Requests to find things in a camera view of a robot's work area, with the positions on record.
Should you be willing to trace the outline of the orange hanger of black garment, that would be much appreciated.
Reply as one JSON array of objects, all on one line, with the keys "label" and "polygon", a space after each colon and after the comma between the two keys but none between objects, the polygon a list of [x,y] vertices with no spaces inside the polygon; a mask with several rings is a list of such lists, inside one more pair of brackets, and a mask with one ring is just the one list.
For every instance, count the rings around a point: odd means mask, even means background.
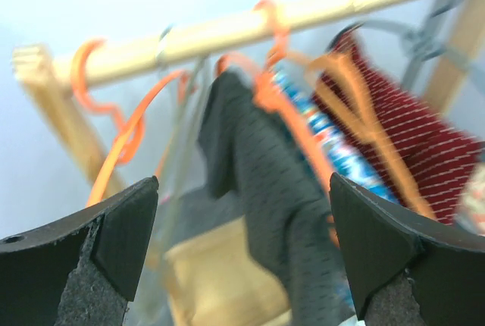
[{"label": "orange hanger of black garment", "polygon": [[238,52],[222,55],[215,66],[215,72],[221,75],[231,64],[240,66],[252,78],[253,102],[267,112],[276,112],[283,119],[293,139],[312,167],[322,190],[330,192],[330,177],[333,166],[321,151],[316,136],[312,133],[297,107],[277,85],[274,66],[287,56],[289,28],[283,24],[281,7],[274,0],[261,0],[254,7],[264,13],[266,27],[274,35],[274,44],[269,50],[263,68]]}]

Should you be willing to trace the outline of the grey hanger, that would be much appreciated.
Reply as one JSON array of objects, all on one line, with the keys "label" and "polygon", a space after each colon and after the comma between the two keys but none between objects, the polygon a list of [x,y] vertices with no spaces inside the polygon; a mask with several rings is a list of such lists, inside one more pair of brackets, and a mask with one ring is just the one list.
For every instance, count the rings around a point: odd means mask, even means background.
[{"label": "grey hanger", "polygon": [[167,201],[157,208],[152,234],[157,239],[168,238],[177,222],[178,203],[183,194],[186,176],[189,172],[192,154],[196,147],[196,137],[202,112],[211,84],[208,70],[209,56],[198,57],[189,75],[188,86],[182,102],[177,106],[174,131],[164,152],[164,161],[159,170],[159,191],[163,193],[167,181],[172,179],[173,187],[168,192]]}]

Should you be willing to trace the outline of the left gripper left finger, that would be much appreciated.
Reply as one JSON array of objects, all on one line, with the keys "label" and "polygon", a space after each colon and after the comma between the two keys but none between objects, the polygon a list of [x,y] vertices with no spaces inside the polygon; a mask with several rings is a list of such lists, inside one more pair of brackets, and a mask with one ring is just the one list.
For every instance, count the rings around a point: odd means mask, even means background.
[{"label": "left gripper left finger", "polygon": [[158,205],[147,177],[62,219],[1,241],[3,325],[121,325]]}]

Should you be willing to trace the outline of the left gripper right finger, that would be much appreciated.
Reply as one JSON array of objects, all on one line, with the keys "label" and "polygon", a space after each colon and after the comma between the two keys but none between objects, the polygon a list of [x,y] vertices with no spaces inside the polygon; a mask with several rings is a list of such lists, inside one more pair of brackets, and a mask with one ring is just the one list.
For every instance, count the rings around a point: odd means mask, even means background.
[{"label": "left gripper right finger", "polygon": [[425,218],[333,174],[330,201],[358,319],[482,325],[484,238]]}]

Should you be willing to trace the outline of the orange plastic hanger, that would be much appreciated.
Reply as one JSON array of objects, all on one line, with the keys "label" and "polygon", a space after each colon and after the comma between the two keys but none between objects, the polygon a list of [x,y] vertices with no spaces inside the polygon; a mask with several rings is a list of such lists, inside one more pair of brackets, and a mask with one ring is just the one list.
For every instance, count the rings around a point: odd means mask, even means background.
[{"label": "orange plastic hanger", "polygon": [[170,82],[178,80],[177,100],[182,102],[193,89],[188,89],[190,74],[188,71],[174,71],[160,79],[145,95],[131,116],[125,120],[121,109],[114,103],[99,103],[88,92],[86,80],[86,62],[91,53],[104,43],[101,39],[93,39],[83,43],[74,54],[70,68],[70,83],[73,93],[81,106],[92,114],[108,115],[117,128],[117,136],[99,170],[92,185],[87,206],[90,207],[102,200],[108,188],[108,182],[118,165],[125,165],[132,160],[145,135],[146,125],[144,114],[153,99]]}]

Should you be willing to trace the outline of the black dotted garment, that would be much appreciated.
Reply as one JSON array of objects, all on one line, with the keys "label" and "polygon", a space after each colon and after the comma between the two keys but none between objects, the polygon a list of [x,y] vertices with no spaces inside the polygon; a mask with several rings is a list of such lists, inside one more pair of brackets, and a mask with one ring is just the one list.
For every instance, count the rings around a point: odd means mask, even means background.
[{"label": "black dotted garment", "polygon": [[342,262],[329,236],[330,203],[281,119],[254,106],[251,90],[227,71],[211,85],[198,142],[209,193],[238,195],[249,253],[283,285],[293,324],[340,324]]}]

